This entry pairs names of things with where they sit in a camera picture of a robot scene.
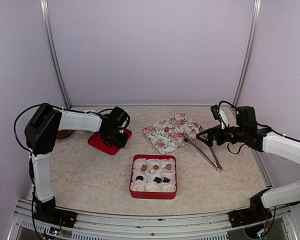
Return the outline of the cream ribbed mug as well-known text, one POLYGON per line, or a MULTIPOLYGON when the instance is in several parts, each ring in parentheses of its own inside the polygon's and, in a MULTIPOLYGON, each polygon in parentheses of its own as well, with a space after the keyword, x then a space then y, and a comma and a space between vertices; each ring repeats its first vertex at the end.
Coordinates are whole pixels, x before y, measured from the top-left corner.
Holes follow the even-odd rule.
POLYGON ((96 110, 94 110, 94 109, 87 109, 87 110, 85 110, 84 111, 86 114, 96 114, 96 113, 98 113, 96 110))

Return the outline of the white chocolate on tray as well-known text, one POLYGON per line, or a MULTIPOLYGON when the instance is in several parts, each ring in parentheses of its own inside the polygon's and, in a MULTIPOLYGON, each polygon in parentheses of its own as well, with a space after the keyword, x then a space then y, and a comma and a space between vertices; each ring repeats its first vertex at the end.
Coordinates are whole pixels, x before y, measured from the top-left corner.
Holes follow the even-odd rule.
POLYGON ((182 119, 182 116, 178 115, 176 118, 175 118, 177 121, 180 121, 182 119))

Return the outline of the white round chocolate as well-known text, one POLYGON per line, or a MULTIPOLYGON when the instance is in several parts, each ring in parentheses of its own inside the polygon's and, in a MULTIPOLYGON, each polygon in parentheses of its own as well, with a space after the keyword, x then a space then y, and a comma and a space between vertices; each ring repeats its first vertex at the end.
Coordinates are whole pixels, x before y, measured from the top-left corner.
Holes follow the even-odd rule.
POLYGON ((137 191, 138 192, 144 192, 145 191, 145 185, 144 184, 142 184, 142 185, 139 185, 138 187, 137 187, 137 191))

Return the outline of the steel serving tongs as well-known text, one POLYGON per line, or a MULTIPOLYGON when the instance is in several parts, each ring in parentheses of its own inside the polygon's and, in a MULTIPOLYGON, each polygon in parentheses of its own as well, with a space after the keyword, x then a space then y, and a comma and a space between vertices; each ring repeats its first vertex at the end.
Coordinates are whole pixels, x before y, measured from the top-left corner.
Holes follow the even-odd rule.
POLYGON ((207 162, 218 172, 220 173, 222 171, 222 168, 217 165, 216 162, 212 161, 196 144, 195 142, 190 138, 190 136, 187 134, 187 132, 183 131, 182 136, 184 139, 190 143, 206 160, 207 162))

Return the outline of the floral tray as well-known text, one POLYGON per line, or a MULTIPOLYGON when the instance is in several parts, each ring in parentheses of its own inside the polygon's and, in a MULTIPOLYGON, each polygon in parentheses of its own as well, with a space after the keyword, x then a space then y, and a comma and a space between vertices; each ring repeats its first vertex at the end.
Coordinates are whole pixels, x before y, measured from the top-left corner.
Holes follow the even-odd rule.
POLYGON ((187 142, 181 144, 181 140, 184 139, 183 132, 187 132, 194 141, 196 134, 199 133, 199 127, 201 126, 188 114, 179 113, 144 127, 142 132, 160 154, 168 155, 188 144, 187 142), (181 120, 176 120, 178 115, 182 116, 181 120))

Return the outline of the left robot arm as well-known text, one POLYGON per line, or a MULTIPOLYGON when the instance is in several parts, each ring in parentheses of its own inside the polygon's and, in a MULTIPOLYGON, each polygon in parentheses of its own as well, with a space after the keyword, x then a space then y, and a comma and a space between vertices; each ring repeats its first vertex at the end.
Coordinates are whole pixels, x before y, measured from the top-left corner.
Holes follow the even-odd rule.
POLYGON ((99 133, 107 147, 123 148, 128 141, 125 129, 131 117, 118 106, 101 112, 64 109, 49 103, 36 104, 34 108, 36 112, 24 129, 25 144, 21 147, 29 153, 29 177, 36 211, 53 223, 60 218, 50 177, 50 157, 58 132, 99 133))

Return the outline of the small black chocolate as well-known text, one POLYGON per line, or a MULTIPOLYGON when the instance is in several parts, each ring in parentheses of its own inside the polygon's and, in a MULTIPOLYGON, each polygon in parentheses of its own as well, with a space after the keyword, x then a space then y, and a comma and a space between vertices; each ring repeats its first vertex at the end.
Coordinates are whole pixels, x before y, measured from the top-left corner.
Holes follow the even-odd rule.
POLYGON ((163 182, 163 183, 169 183, 170 181, 171 181, 171 180, 170 180, 169 178, 164 177, 162 182, 163 182))

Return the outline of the light brown chocolate cube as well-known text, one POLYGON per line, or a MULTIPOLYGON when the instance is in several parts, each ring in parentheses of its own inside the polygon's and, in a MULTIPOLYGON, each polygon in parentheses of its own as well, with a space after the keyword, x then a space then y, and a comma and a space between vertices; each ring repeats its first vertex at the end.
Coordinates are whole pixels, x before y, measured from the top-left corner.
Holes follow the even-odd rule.
POLYGON ((158 170, 159 168, 160 168, 160 167, 159 167, 158 165, 156 165, 156 164, 153 166, 153 169, 154 169, 154 170, 158 170))

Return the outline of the red tin lid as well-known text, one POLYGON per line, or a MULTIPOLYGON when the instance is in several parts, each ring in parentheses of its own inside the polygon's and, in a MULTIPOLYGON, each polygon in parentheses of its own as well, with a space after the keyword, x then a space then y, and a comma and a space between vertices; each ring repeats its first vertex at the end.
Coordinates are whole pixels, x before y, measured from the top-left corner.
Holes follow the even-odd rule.
MULTIPOLYGON (((127 140, 132 136, 132 132, 128 129, 124 129, 123 131, 119 131, 120 133, 127 133, 127 140)), ((102 141, 101 141, 101 133, 94 133, 89 139, 88 139, 88 144, 108 155, 115 155, 118 153, 119 150, 122 148, 112 146, 112 147, 107 147, 102 141)))

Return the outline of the dark chocolate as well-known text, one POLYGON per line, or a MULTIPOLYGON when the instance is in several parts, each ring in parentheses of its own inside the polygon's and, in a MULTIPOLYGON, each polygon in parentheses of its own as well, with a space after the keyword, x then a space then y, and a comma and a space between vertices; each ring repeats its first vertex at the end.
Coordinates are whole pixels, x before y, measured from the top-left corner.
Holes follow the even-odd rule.
POLYGON ((157 184, 160 184, 162 182, 162 179, 160 177, 155 177, 153 181, 157 184))

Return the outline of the left aluminium frame post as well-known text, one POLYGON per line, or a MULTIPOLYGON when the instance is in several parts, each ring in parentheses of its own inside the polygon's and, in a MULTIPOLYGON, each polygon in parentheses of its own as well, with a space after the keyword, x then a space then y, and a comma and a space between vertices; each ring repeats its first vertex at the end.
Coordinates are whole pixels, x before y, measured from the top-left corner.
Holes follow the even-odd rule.
POLYGON ((67 109, 70 109, 72 107, 71 101, 66 89, 66 85, 62 76, 62 71, 60 67, 60 62, 58 59, 57 49, 54 41, 54 35, 53 35, 53 28, 51 23, 51 17, 50 17, 50 11, 49 11, 49 4, 47 0, 40 0, 40 10, 42 14, 43 19, 43 25, 45 30, 45 35, 47 38, 48 43, 48 49, 52 61, 53 70, 56 76, 57 85, 60 90, 61 98, 63 100, 64 106, 67 109))

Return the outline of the black round chocolate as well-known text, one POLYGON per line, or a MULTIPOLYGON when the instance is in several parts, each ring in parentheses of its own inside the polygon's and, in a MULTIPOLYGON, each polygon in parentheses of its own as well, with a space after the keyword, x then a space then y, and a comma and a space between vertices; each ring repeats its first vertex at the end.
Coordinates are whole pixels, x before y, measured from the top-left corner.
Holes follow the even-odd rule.
POLYGON ((138 175, 138 176, 136 177, 136 180, 143 181, 143 180, 144 180, 144 177, 143 177, 142 175, 138 175))

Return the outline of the tan hexagon chocolate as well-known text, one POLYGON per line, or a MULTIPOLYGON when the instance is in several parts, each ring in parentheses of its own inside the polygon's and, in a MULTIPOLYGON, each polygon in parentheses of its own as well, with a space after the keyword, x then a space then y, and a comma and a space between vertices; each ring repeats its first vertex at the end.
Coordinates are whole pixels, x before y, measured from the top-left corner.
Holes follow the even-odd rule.
POLYGON ((166 168, 167 170, 171 170, 172 165, 168 163, 168 164, 165 166, 165 168, 166 168))

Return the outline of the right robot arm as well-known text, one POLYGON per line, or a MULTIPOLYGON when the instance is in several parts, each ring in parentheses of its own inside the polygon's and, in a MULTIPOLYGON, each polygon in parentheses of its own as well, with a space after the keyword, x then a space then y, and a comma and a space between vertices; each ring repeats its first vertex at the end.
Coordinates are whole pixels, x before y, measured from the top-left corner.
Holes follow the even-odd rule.
MULTIPOLYGON (((232 108, 235 115, 235 126, 230 126, 228 118, 221 106, 213 105, 210 110, 219 125, 201 131, 196 138, 208 147, 223 144, 251 148, 258 152, 264 160, 283 160, 287 167, 300 169, 300 140, 279 133, 256 119, 255 109, 252 106, 232 108)), ((274 185, 269 189, 257 193, 250 199, 251 203, 246 210, 246 218, 256 222, 266 209, 276 206, 294 205, 300 203, 300 177, 291 178, 287 184, 274 185)))

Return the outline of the red chocolate tin box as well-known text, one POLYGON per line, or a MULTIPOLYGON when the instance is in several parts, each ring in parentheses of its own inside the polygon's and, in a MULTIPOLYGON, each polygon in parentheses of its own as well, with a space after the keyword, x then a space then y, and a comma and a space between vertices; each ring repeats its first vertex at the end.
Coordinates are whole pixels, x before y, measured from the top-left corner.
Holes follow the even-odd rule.
POLYGON ((132 162, 129 191, 131 197, 135 199, 173 200, 178 192, 176 158, 172 155, 135 155, 132 162), (147 165, 146 172, 141 171, 143 164, 147 165), (167 164, 171 164, 171 170, 166 169, 167 164), (159 169, 153 169, 154 165, 158 165, 159 169), (143 176, 143 181, 136 180, 137 176, 143 176), (162 182, 154 182, 155 177, 161 178, 162 182), (170 182, 163 182, 164 177, 169 178, 170 182), (145 185, 145 191, 137 191, 139 185, 145 185), (174 188, 175 192, 166 192, 168 187, 174 188), (157 189, 158 192, 149 192, 151 189, 157 189))

